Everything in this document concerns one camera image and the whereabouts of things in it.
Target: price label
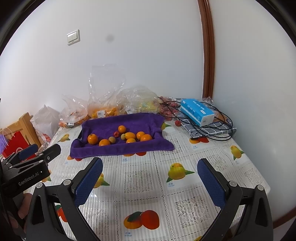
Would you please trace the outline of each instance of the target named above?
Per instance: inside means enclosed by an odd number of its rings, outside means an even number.
[[[106,113],[104,110],[99,110],[96,112],[96,114],[98,115],[98,118],[106,117]]]

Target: fruit print tablecloth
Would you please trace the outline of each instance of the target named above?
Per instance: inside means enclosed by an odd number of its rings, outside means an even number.
[[[219,207],[214,206],[196,171],[199,159],[207,158],[227,180],[240,186],[270,187],[243,150],[231,139],[216,142],[204,138],[190,143],[189,134],[173,121],[163,125],[163,136],[173,151],[151,151],[143,156],[101,156],[104,168],[95,188],[80,210],[101,241],[183,240],[194,241],[211,225]],[[51,145],[59,143],[61,154],[49,163],[45,185],[58,185],[73,178],[92,160],[71,159],[71,142],[81,126],[60,128]],[[242,215],[240,207],[233,225]],[[68,223],[66,234],[75,240]]]

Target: human hand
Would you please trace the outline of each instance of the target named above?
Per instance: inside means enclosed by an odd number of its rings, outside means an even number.
[[[28,215],[29,208],[30,208],[30,203],[32,200],[32,194],[31,193],[24,193],[24,199],[22,201],[22,205],[20,209],[18,210],[18,215],[21,219],[24,219]],[[18,228],[18,222],[11,216],[9,216],[11,226],[15,229]],[[24,225],[24,232],[26,233],[26,227],[27,227],[27,221],[25,222]]]

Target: white wall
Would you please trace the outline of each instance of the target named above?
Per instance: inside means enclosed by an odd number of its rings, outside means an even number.
[[[213,99],[271,187],[273,219],[296,206],[296,48],[255,0],[210,0],[216,44]]]
[[[81,41],[67,46],[66,34],[76,29]],[[91,66],[109,63],[125,69],[127,87],[141,83],[158,95],[201,97],[197,1],[45,1],[0,56],[0,127],[44,104],[61,110],[61,94],[88,99]]]

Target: wooden chair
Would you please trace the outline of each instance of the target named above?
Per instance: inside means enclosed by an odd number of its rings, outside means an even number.
[[[17,122],[9,125],[7,128],[0,129],[0,134],[3,134],[7,140],[11,140],[13,134],[20,131],[29,145],[37,144],[38,148],[41,147],[40,141],[36,135],[35,129],[30,122],[33,116],[29,113],[23,114]]]

